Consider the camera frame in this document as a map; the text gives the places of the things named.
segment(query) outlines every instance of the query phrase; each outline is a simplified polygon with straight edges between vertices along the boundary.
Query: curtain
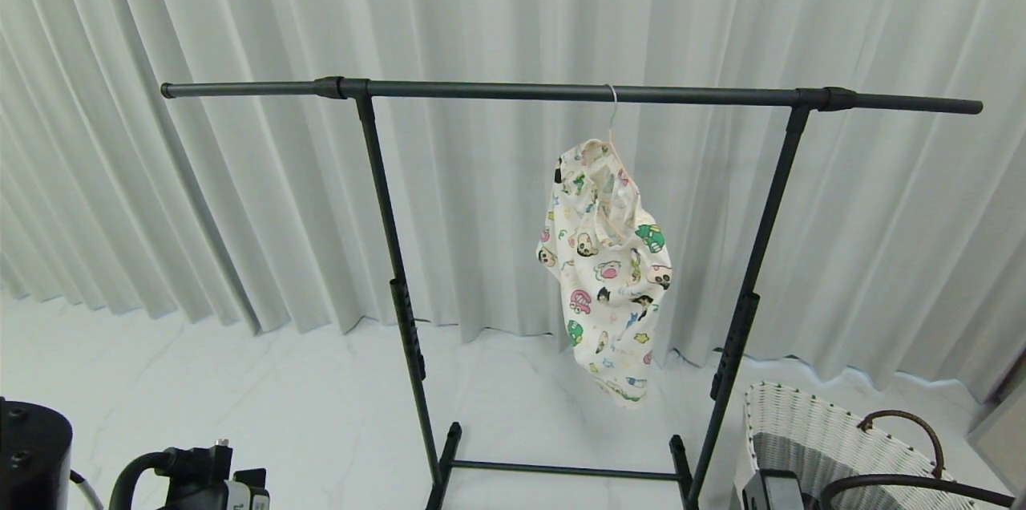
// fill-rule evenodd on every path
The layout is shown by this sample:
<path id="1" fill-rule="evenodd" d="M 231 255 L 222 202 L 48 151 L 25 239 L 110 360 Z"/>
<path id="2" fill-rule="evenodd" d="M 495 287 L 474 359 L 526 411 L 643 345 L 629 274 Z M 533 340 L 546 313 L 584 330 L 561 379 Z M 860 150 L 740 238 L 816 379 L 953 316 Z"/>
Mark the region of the curtain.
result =
<path id="1" fill-rule="evenodd" d="M 301 330 L 394 321 L 355 108 L 164 101 L 159 82 L 849 86 L 982 116 L 814 113 L 749 353 L 985 397 L 1026 346 L 1026 0 L 0 0 L 0 277 L 115 312 Z M 532 258 L 559 153 L 611 107 L 378 100 L 415 314 L 565 342 Z M 715 357 L 785 109 L 621 105 L 675 283 L 659 343 Z"/>

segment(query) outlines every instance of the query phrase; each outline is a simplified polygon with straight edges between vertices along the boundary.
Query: brown handle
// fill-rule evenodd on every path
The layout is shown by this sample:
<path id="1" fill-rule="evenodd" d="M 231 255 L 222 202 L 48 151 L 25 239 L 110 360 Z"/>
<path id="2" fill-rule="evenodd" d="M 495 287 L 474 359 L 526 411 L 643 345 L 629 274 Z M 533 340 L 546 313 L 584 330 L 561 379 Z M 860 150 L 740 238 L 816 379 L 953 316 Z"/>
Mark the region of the brown handle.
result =
<path id="1" fill-rule="evenodd" d="M 865 432 L 873 427 L 873 421 L 877 418 L 883 418 L 883 416 L 896 416 L 898 418 L 904 418 L 905 420 L 911 420 L 918 424 L 923 430 L 926 430 L 926 434 L 930 436 L 930 441 L 934 442 L 934 477 L 938 480 L 941 479 L 941 473 L 944 472 L 944 452 L 941 449 L 941 440 L 937 437 L 937 432 L 926 424 L 924 420 L 919 418 L 919 416 L 909 414 L 908 411 L 902 411 L 900 409 L 881 409 L 879 411 L 874 411 L 867 416 L 862 422 L 859 423 L 859 430 Z"/>

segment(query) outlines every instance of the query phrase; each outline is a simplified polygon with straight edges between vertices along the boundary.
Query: white wicker basket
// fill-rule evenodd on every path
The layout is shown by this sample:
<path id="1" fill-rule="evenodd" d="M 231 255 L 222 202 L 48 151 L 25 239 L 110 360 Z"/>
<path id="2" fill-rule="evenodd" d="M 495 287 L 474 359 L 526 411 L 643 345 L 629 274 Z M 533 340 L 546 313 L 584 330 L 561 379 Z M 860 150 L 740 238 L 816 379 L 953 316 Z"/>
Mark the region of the white wicker basket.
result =
<path id="1" fill-rule="evenodd" d="M 872 420 L 879 416 L 901 416 L 923 426 L 934 441 L 939 472 L 926 456 L 874 429 Z M 885 410 L 864 420 L 815 395 L 763 382 L 745 394 L 745 423 L 747 452 L 743 456 L 747 455 L 752 472 L 791 470 L 798 476 L 801 492 L 816 499 L 830 482 L 860 474 L 908 474 L 952 480 L 943 468 L 944 457 L 936 433 L 907 413 Z M 834 505 L 853 510 L 976 507 L 972 500 L 960 496 L 901 486 L 852 489 L 838 496 Z"/>

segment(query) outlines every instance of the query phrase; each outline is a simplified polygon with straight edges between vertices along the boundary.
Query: black metal clothes rack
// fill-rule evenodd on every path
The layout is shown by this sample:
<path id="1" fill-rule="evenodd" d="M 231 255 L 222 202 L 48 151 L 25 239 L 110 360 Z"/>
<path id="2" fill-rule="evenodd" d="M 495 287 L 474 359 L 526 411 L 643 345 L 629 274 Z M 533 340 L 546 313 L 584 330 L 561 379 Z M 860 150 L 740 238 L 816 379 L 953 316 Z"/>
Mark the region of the black metal clothes rack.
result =
<path id="1" fill-rule="evenodd" d="M 741 291 L 738 295 L 731 327 L 723 343 L 719 366 L 713 378 L 710 397 L 715 400 L 715 404 L 694 474 L 688 468 L 684 444 L 679 435 L 674 435 L 670 439 L 673 472 L 637 472 L 606 468 L 462 460 L 457 458 L 457 447 L 463 434 L 459 422 L 453 422 L 449 427 L 440 457 L 435 448 L 434 434 L 424 393 L 424 380 L 426 378 L 424 355 L 421 353 L 417 324 L 413 321 L 413 309 L 409 301 L 406 272 L 402 265 L 402 251 L 395 226 L 395 214 L 392 211 L 392 202 L 389 198 L 372 100 L 373 97 L 449 97 L 449 100 L 459 97 L 460 100 L 613 101 L 608 86 L 503 82 L 397 82 L 397 80 L 327 76 L 327 78 L 306 80 L 305 82 L 213 82 L 195 83 L 195 85 L 172 85 L 172 83 L 165 82 L 160 87 L 161 94 L 168 100 L 172 100 L 172 97 L 242 96 L 242 94 L 317 94 L 320 97 L 329 97 L 329 100 L 353 100 L 356 102 L 356 110 L 363 126 L 367 155 L 370 158 L 370 171 L 378 195 L 378 204 L 381 207 L 382 222 L 385 225 L 389 258 L 395 275 L 389 285 L 392 289 L 393 303 L 395 303 L 395 313 L 413 392 L 413 401 L 417 405 L 417 416 L 421 423 L 421 434 L 424 438 L 428 467 L 431 470 L 432 488 L 428 498 L 427 510 L 439 510 L 442 507 L 445 488 L 453 468 L 665 480 L 677 483 L 685 510 L 698 510 L 699 495 L 709 469 L 713 448 L 719 436 L 723 416 L 726 413 L 731 392 L 734 389 L 734 382 L 758 308 L 759 296 L 755 293 L 755 282 L 759 275 L 759 269 L 762 267 L 766 244 L 770 242 L 770 233 L 773 231 L 777 210 L 780 209 L 788 174 L 791 172 L 798 142 L 802 130 L 805 129 L 810 113 L 814 111 L 838 112 L 852 108 L 968 113 L 968 115 L 977 115 L 983 111 L 983 104 L 979 101 L 857 93 L 855 90 L 836 86 L 826 86 L 822 89 L 708 89 L 708 87 L 703 89 L 703 87 L 685 86 L 617 86 L 616 90 L 618 100 L 624 104 L 755 105 L 756 107 L 791 108 L 780 157 L 777 160 L 776 170 L 774 170 L 768 195 L 766 195 L 762 218 L 755 233 L 755 243 L 752 246 L 748 268 L 745 270 L 744 280 L 741 283 Z"/>

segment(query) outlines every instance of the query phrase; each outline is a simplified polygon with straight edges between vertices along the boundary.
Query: white label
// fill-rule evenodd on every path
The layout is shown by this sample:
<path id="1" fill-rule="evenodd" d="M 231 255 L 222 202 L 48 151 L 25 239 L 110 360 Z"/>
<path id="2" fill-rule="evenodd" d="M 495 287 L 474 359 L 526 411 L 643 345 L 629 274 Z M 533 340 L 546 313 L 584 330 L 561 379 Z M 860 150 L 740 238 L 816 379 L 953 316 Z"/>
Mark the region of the white label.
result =
<path id="1" fill-rule="evenodd" d="M 227 510 L 250 510 L 249 486 L 231 480 L 225 480 L 225 485 L 228 486 Z"/>

